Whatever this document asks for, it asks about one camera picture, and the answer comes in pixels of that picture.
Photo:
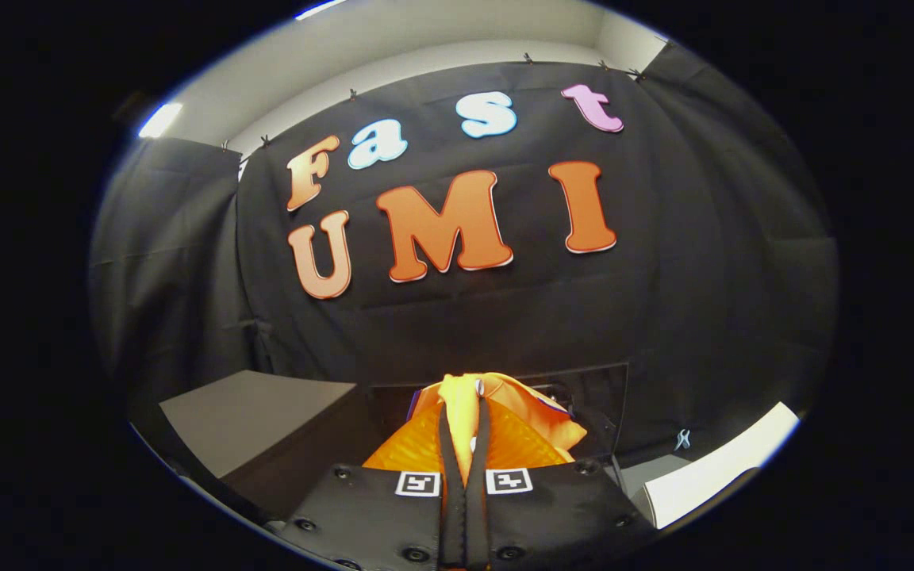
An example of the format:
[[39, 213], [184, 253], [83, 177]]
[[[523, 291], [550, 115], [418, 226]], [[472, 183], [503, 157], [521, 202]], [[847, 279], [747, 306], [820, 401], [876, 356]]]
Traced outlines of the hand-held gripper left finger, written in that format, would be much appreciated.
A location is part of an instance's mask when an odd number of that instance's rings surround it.
[[418, 412], [363, 464], [334, 464], [284, 519], [279, 541], [345, 570], [465, 565], [465, 488], [445, 404]]

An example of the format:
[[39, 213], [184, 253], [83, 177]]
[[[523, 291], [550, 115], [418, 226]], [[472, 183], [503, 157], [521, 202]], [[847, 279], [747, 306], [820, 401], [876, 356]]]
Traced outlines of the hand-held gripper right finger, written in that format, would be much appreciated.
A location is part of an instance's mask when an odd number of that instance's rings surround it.
[[480, 420], [467, 483], [469, 570], [623, 570], [657, 538], [604, 458], [564, 458], [492, 399]]

